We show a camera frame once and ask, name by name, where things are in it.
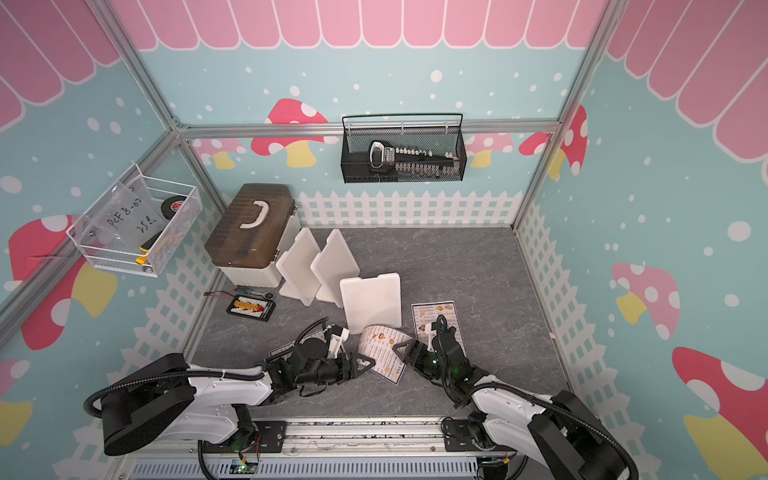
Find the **dim sum menu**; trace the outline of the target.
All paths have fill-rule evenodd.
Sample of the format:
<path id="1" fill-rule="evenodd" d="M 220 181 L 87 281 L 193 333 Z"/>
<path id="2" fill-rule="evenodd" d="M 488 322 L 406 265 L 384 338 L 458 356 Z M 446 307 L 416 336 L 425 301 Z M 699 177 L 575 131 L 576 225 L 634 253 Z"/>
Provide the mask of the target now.
<path id="1" fill-rule="evenodd" d="M 298 343 L 296 342 L 290 342 L 288 344 L 285 344 L 276 350 L 272 351 L 270 355 L 266 358 L 267 361 L 276 361 L 280 358 L 287 359 L 291 355 L 295 354 L 296 352 L 299 352 L 300 355 L 304 354 L 304 344 L 306 343 L 305 340 L 302 340 Z"/>
<path id="2" fill-rule="evenodd" d="M 405 364 L 396 355 L 395 344 L 411 340 L 411 337 L 397 329 L 382 325 L 365 327 L 361 333 L 358 352 L 375 361 L 374 372 L 393 384 L 398 384 Z"/>
<path id="3" fill-rule="evenodd" d="M 448 327 L 455 328 L 455 339 L 461 348 L 464 348 L 463 339 L 459 329 L 458 315 L 453 301 L 416 303 L 411 305 L 417 339 L 424 343 L 428 350 L 434 352 L 432 340 L 432 324 L 442 315 L 446 318 Z"/>

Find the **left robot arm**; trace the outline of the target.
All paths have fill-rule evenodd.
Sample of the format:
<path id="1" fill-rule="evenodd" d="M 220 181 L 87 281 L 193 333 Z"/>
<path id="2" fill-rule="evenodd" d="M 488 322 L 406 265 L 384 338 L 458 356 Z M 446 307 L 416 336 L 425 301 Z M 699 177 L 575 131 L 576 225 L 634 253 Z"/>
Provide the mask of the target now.
<path id="1" fill-rule="evenodd" d="M 346 352 L 337 335 L 309 338 L 248 369 L 209 369 L 172 353 L 90 394 L 84 411 L 102 422 L 104 452 L 121 456 L 156 440 L 196 441 L 244 453 L 264 439 L 251 408 L 297 393 L 310 397 L 358 378 L 374 359 Z"/>

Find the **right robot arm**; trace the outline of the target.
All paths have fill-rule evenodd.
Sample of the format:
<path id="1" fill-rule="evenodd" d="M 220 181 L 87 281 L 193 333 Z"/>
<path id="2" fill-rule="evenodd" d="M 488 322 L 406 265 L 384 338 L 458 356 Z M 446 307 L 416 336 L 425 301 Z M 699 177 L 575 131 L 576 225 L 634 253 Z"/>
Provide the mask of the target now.
<path id="1" fill-rule="evenodd" d="M 474 365 L 439 315 L 425 343 L 411 339 L 392 350 L 440 387 L 453 406 L 470 407 L 469 437 L 481 450 L 503 447 L 546 466 L 556 479 L 638 479 L 631 454 L 573 393 L 534 394 Z"/>

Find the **black tray with parts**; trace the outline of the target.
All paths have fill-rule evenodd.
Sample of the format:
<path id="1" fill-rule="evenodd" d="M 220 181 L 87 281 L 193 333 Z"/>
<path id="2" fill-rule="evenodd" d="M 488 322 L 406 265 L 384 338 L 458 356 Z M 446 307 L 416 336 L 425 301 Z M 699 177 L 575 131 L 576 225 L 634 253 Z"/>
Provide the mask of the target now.
<path id="1" fill-rule="evenodd" d="M 226 308 L 226 313 L 236 317 L 267 322 L 270 319 L 275 306 L 275 302 L 269 299 L 264 300 L 237 295 L 233 297 L 229 306 Z"/>

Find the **small circuit board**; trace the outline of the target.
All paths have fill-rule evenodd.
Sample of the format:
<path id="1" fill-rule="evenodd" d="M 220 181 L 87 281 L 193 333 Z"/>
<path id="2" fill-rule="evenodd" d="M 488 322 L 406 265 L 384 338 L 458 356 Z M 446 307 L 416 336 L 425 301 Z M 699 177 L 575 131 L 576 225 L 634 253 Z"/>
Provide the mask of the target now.
<path id="1" fill-rule="evenodd" d="M 230 475 L 248 475 L 253 476 L 258 472 L 259 462 L 248 460 L 232 460 L 230 465 Z"/>

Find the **brown lid storage box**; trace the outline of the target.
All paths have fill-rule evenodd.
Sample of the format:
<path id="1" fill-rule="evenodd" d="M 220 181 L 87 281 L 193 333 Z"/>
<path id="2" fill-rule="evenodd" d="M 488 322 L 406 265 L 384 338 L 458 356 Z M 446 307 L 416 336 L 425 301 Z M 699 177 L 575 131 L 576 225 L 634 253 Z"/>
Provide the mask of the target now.
<path id="1" fill-rule="evenodd" d="M 277 288 L 277 260 L 301 225 L 296 202 L 282 184 L 243 185 L 205 244 L 211 261 L 235 285 Z"/>

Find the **socket tool set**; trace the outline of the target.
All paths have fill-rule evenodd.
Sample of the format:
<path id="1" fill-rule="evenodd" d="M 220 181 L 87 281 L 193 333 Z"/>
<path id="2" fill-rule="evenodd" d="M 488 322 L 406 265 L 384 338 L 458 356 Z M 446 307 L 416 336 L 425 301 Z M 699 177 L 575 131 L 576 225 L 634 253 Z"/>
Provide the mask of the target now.
<path id="1" fill-rule="evenodd" d="M 460 163 L 448 155 L 437 156 L 431 150 L 394 147 L 374 141 L 368 151 L 369 169 L 377 174 L 392 174 L 400 178 L 442 178 L 454 175 Z"/>

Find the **yellow black utility knife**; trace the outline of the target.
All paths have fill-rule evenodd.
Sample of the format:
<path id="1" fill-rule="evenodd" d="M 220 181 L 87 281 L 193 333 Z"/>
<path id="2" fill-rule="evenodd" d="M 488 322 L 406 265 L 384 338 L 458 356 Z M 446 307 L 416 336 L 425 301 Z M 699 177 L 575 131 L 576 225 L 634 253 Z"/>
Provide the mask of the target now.
<path id="1" fill-rule="evenodd" d="M 159 262 L 161 252 L 164 249 L 163 233 L 158 232 L 140 247 L 140 255 L 135 258 L 135 263 L 143 268 L 154 268 Z"/>

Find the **black tape roll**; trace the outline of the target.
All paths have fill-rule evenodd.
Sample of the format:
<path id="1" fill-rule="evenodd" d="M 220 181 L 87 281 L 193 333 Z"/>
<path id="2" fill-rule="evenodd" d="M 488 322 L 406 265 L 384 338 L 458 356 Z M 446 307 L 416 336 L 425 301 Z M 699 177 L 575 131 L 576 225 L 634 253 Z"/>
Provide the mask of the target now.
<path id="1" fill-rule="evenodd" d="M 163 217 L 168 221 L 172 220 L 176 213 L 181 209 L 186 199 L 187 197 L 183 195 L 173 195 L 163 200 L 161 203 L 161 213 Z"/>

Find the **clear plastic labelled bag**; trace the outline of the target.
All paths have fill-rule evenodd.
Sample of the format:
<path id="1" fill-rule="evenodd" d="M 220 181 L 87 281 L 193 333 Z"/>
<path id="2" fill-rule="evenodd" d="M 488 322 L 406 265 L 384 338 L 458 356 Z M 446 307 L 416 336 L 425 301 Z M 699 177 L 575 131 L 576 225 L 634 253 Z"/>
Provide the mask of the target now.
<path id="1" fill-rule="evenodd" d="M 75 227 L 75 239 L 89 255 L 100 250 L 140 254 L 140 247 L 168 224 L 140 177 L 117 182 Z"/>

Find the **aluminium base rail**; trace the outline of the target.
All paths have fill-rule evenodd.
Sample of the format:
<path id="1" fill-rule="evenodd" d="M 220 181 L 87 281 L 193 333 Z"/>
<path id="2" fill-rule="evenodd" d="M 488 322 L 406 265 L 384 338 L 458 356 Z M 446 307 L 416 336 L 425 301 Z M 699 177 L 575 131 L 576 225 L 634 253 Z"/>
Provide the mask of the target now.
<path id="1" fill-rule="evenodd" d="M 449 450 L 445 417 L 294 418 L 282 450 L 247 457 L 253 476 L 230 475 L 231 453 L 199 455 L 193 442 L 165 442 L 114 462 L 110 479 L 549 479 L 551 472 L 503 447 Z"/>

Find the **green handled tool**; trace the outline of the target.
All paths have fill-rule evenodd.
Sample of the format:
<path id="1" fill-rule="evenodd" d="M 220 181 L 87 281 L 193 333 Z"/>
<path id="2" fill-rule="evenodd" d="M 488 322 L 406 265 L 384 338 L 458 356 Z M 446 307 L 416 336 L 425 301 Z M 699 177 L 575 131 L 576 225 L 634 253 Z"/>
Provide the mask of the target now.
<path id="1" fill-rule="evenodd" d="M 236 286 L 235 291 L 238 294 L 258 298 L 265 301 L 271 301 L 275 298 L 275 295 L 272 292 L 261 292 L 245 286 Z"/>

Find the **black mesh wall basket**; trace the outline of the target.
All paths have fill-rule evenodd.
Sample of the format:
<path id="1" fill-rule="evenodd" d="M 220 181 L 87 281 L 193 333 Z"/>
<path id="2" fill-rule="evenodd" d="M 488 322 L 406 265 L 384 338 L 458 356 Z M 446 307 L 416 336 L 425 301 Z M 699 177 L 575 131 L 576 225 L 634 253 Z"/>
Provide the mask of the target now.
<path id="1" fill-rule="evenodd" d="M 360 114 L 341 119 L 346 183 L 459 182 L 467 153 L 461 113 Z"/>

